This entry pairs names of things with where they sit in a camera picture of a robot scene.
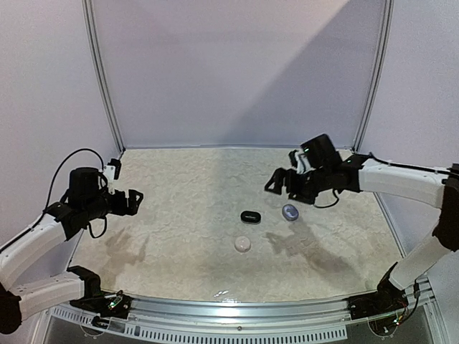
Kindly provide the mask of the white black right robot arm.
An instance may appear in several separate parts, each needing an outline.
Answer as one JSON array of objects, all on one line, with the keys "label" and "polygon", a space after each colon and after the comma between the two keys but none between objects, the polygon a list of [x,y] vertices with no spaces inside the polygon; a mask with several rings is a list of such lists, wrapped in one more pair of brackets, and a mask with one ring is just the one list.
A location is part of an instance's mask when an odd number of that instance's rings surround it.
[{"label": "white black right robot arm", "polygon": [[398,290],[405,290],[442,258],[458,251],[458,165],[416,166],[385,161],[372,153],[343,158],[325,133],[302,143],[288,156],[290,168],[277,168],[265,191],[286,193],[290,200],[311,206],[324,191],[371,193],[437,212],[431,230],[379,283],[370,302],[376,312],[388,311],[399,299]]}]

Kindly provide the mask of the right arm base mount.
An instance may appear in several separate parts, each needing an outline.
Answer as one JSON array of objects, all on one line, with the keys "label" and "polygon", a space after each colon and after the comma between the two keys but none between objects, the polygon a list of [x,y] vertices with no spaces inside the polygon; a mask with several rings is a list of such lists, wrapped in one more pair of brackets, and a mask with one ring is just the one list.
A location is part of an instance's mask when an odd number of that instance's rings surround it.
[{"label": "right arm base mount", "polygon": [[412,314],[408,308],[409,303],[405,290],[399,290],[390,283],[380,284],[375,292],[348,297],[346,301],[352,320],[402,310],[398,319],[400,322]]}]

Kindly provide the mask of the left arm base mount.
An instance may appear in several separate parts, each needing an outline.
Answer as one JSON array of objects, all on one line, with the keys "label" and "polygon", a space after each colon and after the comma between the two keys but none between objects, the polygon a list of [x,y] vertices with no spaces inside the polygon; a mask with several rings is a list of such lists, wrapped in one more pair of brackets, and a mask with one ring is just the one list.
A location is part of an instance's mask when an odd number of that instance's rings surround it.
[{"label": "left arm base mount", "polygon": [[133,298],[122,293],[104,294],[96,297],[71,300],[70,305],[81,310],[99,314],[100,317],[127,319]]}]

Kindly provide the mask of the blue-grey oval charging case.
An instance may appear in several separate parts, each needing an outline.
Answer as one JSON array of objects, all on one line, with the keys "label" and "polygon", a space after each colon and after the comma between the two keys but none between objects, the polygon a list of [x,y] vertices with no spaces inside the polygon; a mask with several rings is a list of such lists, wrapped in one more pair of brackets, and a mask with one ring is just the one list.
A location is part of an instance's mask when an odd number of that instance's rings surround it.
[{"label": "blue-grey oval charging case", "polygon": [[292,204],[286,204],[282,207],[282,215],[287,221],[296,221],[299,218],[299,211]]}]

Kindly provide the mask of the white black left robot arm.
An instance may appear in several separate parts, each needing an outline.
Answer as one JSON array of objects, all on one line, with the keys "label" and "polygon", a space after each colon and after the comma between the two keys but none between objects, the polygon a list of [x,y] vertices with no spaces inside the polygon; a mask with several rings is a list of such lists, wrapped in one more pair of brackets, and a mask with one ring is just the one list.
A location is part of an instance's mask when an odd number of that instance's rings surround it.
[{"label": "white black left robot arm", "polygon": [[102,291],[100,276],[81,266],[68,267],[40,281],[17,282],[48,251],[83,230],[91,231],[92,221],[138,213],[143,194],[114,189],[118,177],[119,169],[114,165],[101,171],[91,167],[71,171],[63,197],[1,248],[1,333],[12,334],[24,320],[63,302],[93,312],[97,319],[128,318],[132,297],[122,291]]}]

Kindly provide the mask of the pink round charging case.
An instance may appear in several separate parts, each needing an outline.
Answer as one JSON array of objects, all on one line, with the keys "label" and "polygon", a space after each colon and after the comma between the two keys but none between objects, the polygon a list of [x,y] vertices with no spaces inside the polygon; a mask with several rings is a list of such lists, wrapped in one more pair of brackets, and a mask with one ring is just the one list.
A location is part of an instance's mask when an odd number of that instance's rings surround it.
[{"label": "pink round charging case", "polygon": [[245,253],[250,251],[252,247],[252,242],[250,239],[246,236],[239,236],[235,239],[234,242],[234,248],[239,252],[239,253]]}]

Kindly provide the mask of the black earbud charging case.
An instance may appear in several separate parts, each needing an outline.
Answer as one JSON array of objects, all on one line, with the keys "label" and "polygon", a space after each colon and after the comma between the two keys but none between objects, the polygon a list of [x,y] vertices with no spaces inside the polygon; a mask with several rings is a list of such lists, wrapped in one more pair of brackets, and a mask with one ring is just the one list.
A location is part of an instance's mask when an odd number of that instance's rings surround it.
[{"label": "black earbud charging case", "polygon": [[261,214],[256,211],[243,211],[240,214],[241,221],[248,224],[259,224],[261,218]]}]

